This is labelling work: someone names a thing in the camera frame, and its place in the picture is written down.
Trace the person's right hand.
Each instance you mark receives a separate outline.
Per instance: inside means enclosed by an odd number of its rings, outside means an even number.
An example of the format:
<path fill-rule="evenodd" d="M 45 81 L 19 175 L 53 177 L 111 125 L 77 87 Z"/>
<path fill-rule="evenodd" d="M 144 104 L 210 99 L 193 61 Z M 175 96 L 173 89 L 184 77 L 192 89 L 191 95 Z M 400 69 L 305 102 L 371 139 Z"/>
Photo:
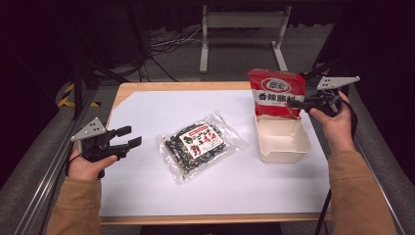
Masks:
<path fill-rule="evenodd" d="M 351 135 L 351 111 L 347 107 L 348 97 L 343 92 L 340 92 L 340 97 L 345 103 L 342 104 L 341 112 L 335 117 L 329 117 L 315 108 L 309 111 L 322 124 L 332 154 L 356 150 Z"/>

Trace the black tripod stand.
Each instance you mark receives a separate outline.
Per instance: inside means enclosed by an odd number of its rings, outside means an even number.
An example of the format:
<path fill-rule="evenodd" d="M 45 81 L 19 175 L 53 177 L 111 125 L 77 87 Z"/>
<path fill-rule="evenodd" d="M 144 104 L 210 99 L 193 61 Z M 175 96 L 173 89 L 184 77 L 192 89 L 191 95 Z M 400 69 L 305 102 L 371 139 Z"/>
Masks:
<path fill-rule="evenodd" d="M 336 59 L 327 63 L 313 64 L 309 70 L 302 71 L 300 76 L 305 80 L 305 95 L 311 96 L 317 92 L 317 85 L 323 76 L 349 76 L 348 64 L 344 60 Z"/>
<path fill-rule="evenodd" d="M 118 82 L 127 82 L 122 76 L 102 67 L 87 59 L 76 59 L 72 62 L 72 82 L 74 84 L 74 106 L 73 120 L 78 119 L 90 103 L 87 103 L 82 95 L 82 85 L 85 84 L 88 90 L 97 90 L 100 82 L 95 71 Z"/>

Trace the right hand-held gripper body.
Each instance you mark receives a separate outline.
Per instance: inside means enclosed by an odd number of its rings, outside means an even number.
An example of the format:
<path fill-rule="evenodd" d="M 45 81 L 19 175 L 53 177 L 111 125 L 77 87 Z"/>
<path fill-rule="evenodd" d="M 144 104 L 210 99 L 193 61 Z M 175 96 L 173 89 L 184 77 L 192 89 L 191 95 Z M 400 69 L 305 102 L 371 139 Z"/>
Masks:
<path fill-rule="evenodd" d="M 316 86 L 317 92 L 307 98 L 312 107 L 330 117 L 336 116 L 341 110 L 342 98 L 339 91 L 360 80 L 359 76 L 328 77 L 323 76 Z"/>

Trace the white plastic container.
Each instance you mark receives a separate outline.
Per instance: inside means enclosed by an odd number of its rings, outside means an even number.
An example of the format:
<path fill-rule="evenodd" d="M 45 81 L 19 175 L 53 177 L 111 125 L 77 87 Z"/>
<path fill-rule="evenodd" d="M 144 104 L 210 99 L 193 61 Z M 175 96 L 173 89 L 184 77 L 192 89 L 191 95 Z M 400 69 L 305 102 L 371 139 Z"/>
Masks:
<path fill-rule="evenodd" d="M 263 162 L 295 164 L 311 150 L 300 119 L 259 116 L 255 121 L 259 157 Z"/>

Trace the aluminium rail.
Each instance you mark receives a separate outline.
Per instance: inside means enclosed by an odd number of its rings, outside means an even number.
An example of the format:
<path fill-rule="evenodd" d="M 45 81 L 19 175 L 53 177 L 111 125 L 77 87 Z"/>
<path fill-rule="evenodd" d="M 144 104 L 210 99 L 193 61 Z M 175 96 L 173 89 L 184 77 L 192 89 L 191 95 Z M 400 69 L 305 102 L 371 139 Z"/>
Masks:
<path fill-rule="evenodd" d="M 27 206 L 22 219 L 15 229 L 13 235 L 28 235 L 33 227 L 35 220 L 40 215 L 40 212 L 47 201 L 51 201 L 53 195 L 53 188 L 58 184 L 61 170 L 65 166 L 67 153 L 70 145 L 70 138 L 80 126 L 87 110 L 89 109 L 97 91 L 86 90 L 84 96 L 79 99 L 80 105 L 75 107 L 73 119 L 69 123 L 69 127 L 64 135 L 63 141 L 52 158 L 44 176 L 41 178 L 33 197 Z"/>
<path fill-rule="evenodd" d="M 398 164 L 354 85 L 349 88 L 348 96 L 358 117 L 354 142 L 375 176 L 392 214 L 397 234 L 406 235 L 393 198 L 393 181 L 399 178 Z"/>

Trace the red seasoning packet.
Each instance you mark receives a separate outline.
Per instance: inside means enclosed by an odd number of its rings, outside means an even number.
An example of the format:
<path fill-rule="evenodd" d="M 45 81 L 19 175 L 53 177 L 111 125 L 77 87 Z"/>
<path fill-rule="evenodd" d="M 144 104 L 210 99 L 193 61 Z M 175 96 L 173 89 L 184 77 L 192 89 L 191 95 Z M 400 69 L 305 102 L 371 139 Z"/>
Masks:
<path fill-rule="evenodd" d="M 289 108 L 288 102 L 303 101 L 305 79 L 289 71 L 253 69 L 248 78 L 254 96 L 257 117 L 300 118 L 299 108 Z"/>

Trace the white paper sheet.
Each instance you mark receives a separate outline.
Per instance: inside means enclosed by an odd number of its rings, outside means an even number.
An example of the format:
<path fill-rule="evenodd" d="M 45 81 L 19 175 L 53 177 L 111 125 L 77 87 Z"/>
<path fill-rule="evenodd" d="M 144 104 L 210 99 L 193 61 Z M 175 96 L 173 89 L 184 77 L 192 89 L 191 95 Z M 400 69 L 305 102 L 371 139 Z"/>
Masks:
<path fill-rule="evenodd" d="M 159 151 L 160 136 L 219 112 L 248 146 L 219 159 L 185 183 L 177 182 Z M 312 219 L 329 187 L 324 153 L 307 115 L 311 150 L 295 164 L 259 157 L 249 90 L 134 92 L 114 108 L 109 126 L 129 125 L 140 147 L 106 170 L 103 217 L 269 214 Z"/>

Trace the person's left hand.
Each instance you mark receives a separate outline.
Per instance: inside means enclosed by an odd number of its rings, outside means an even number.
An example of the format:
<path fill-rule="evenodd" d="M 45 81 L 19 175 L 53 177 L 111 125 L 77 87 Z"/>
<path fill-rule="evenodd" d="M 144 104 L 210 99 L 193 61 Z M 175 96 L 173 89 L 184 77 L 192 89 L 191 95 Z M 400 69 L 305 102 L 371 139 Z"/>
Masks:
<path fill-rule="evenodd" d="M 96 180 L 99 173 L 117 161 L 116 156 L 109 156 L 95 163 L 85 160 L 74 143 L 69 157 L 68 177 L 79 180 Z"/>

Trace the yellow and black hazard tape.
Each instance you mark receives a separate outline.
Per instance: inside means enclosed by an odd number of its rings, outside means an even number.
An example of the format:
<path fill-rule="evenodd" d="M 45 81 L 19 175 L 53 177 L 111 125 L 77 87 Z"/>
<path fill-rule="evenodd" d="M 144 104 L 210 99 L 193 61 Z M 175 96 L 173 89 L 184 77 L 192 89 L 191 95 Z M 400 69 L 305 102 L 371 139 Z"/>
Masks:
<path fill-rule="evenodd" d="M 74 90 L 74 84 L 70 83 L 64 91 L 61 100 L 58 102 L 59 107 L 74 107 L 75 102 L 69 100 L 70 93 Z"/>

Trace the clear bag of dark spices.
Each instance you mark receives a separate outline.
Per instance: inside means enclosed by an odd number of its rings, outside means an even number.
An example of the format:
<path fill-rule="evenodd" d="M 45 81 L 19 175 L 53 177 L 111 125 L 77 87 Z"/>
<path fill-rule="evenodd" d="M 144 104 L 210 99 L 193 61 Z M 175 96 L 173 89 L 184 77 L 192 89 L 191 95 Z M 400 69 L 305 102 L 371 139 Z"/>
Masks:
<path fill-rule="evenodd" d="M 248 143 L 218 112 L 159 136 L 160 154 L 178 183 L 189 181 L 222 157 L 247 147 Z"/>

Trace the white metal stand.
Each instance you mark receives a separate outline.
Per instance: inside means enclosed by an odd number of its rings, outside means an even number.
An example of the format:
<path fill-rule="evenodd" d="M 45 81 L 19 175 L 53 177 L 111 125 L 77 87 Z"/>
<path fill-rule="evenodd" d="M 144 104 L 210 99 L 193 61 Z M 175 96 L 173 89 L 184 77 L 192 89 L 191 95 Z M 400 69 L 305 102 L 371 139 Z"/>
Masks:
<path fill-rule="evenodd" d="M 208 71 L 208 30 L 210 28 L 276 28 L 276 38 L 270 42 L 277 66 L 280 71 L 286 71 L 287 65 L 281 51 L 292 7 L 276 12 L 212 12 L 207 5 L 203 7 L 200 73 Z"/>

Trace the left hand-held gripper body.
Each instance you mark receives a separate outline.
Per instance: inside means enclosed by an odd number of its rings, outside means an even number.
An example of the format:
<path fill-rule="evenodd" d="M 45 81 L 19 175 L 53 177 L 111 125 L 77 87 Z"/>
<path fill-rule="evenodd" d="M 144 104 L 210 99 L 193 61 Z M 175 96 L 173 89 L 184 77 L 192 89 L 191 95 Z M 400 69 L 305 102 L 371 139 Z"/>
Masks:
<path fill-rule="evenodd" d="M 79 153 L 91 163 L 109 156 L 116 156 L 118 159 L 125 158 L 130 150 L 128 144 L 110 145 L 111 140 L 117 137 L 116 131 L 117 129 L 107 130 L 103 123 L 95 117 L 80 128 L 70 138 L 70 141 L 78 144 Z"/>

